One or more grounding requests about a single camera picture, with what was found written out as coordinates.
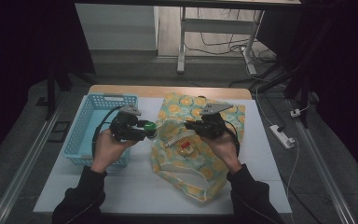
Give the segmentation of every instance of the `black curtain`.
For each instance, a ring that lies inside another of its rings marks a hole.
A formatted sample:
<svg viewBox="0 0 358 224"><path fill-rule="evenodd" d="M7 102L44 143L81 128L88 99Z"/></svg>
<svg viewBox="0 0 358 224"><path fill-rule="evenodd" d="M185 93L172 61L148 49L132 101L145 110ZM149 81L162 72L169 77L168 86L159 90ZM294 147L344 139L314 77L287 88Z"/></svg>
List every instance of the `black curtain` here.
<svg viewBox="0 0 358 224"><path fill-rule="evenodd" d="M0 143L51 70L95 73L75 4L0 0Z"/></svg>
<svg viewBox="0 0 358 224"><path fill-rule="evenodd" d="M358 1L346 1L312 61L317 111L358 162Z"/></svg>

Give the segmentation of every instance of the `wall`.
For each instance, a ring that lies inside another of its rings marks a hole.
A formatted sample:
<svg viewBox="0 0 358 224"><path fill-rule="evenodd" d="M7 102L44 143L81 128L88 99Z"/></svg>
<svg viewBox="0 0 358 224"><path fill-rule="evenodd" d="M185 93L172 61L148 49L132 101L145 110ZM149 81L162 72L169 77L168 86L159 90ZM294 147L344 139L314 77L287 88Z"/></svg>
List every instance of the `wall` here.
<svg viewBox="0 0 358 224"><path fill-rule="evenodd" d="M76 4L89 49L158 48L158 7Z"/></svg>

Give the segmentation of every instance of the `power strip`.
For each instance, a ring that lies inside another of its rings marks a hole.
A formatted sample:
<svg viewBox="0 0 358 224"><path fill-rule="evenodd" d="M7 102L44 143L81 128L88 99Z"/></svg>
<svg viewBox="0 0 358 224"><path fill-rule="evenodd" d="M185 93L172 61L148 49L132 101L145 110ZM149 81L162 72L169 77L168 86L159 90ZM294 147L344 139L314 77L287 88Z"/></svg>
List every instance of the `power strip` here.
<svg viewBox="0 0 358 224"><path fill-rule="evenodd" d="M284 132L278 132L278 128L279 127L276 124L269 127L269 129L274 133L274 135L278 138L278 140L286 149L293 147L295 145L295 139L288 138L286 134L284 134Z"/></svg>

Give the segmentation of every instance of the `person's arm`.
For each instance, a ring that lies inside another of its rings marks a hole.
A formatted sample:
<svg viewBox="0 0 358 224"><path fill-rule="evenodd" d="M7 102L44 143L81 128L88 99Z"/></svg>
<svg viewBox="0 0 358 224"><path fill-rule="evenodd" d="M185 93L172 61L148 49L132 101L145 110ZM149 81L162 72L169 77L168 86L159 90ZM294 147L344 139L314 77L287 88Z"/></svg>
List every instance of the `person's arm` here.
<svg viewBox="0 0 358 224"><path fill-rule="evenodd" d="M201 137L229 170L231 201L238 223L283 223L269 202L269 185L255 181L245 164L237 158L237 149L228 133L217 139Z"/></svg>
<svg viewBox="0 0 358 224"><path fill-rule="evenodd" d="M91 167L84 166L75 189L68 189L65 197L54 209L52 223L99 223L100 206L105 194L103 191L106 168L120 159L127 147L135 141L117 142L109 130L98 136L94 161Z"/></svg>

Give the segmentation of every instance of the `metal frame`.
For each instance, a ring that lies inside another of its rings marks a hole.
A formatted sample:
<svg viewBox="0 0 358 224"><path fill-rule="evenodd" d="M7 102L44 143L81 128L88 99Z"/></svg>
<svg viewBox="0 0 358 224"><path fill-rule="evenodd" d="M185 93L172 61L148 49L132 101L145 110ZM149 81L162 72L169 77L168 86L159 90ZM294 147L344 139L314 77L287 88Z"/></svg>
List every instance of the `metal frame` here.
<svg viewBox="0 0 358 224"><path fill-rule="evenodd" d="M178 52L178 65L176 72L182 75L185 72L185 34L186 32L201 32L213 34L238 34L249 35L249 42L242 47L242 54L246 61L246 66L251 75L255 75L255 66L251 63L250 51L255 41L264 11L257 11L254 21L221 21L208 19L186 19L186 8L182 7L180 44Z"/></svg>
<svg viewBox="0 0 358 224"><path fill-rule="evenodd" d="M294 109L289 101L286 101L286 103L288 104L289 108ZM351 209L348 207L348 204L345 201L341 190L337 186L334 177L331 175L330 170L324 162L324 158L320 153L318 146L313 140L310 130L304 128L302 122L299 119L296 119L296 126L305 142L305 145L307 146L308 152L313 160L313 163L315 164L316 170L318 171L319 176L324 183L324 187L332 198L333 204L337 210L337 214L341 219L341 222L345 224L356 223Z"/></svg>
<svg viewBox="0 0 358 224"><path fill-rule="evenodd" d="M61 114L62 106L65 103L67 94L68 94L67 92L63 92L59 96L57 101L58 102L57 109L52 114L50 120L47 120L43 125L42 130L40 131L39 135L36 137L33 145L31 146L30 150L28 151L27 155L22 161L16 174L14 174L13 178L11 179L11 182L8 185L4 195L2 196L0 201L0 223L6 222L11 212L11 209L14 206L14 203L17 201L20 192L25 185L25 182L27 181L29 174L34 168L34 164L36 163L36 160L43 149L43 146L48 140L48 135L50 134L55 121L57 120L58 116Z"/></svg>

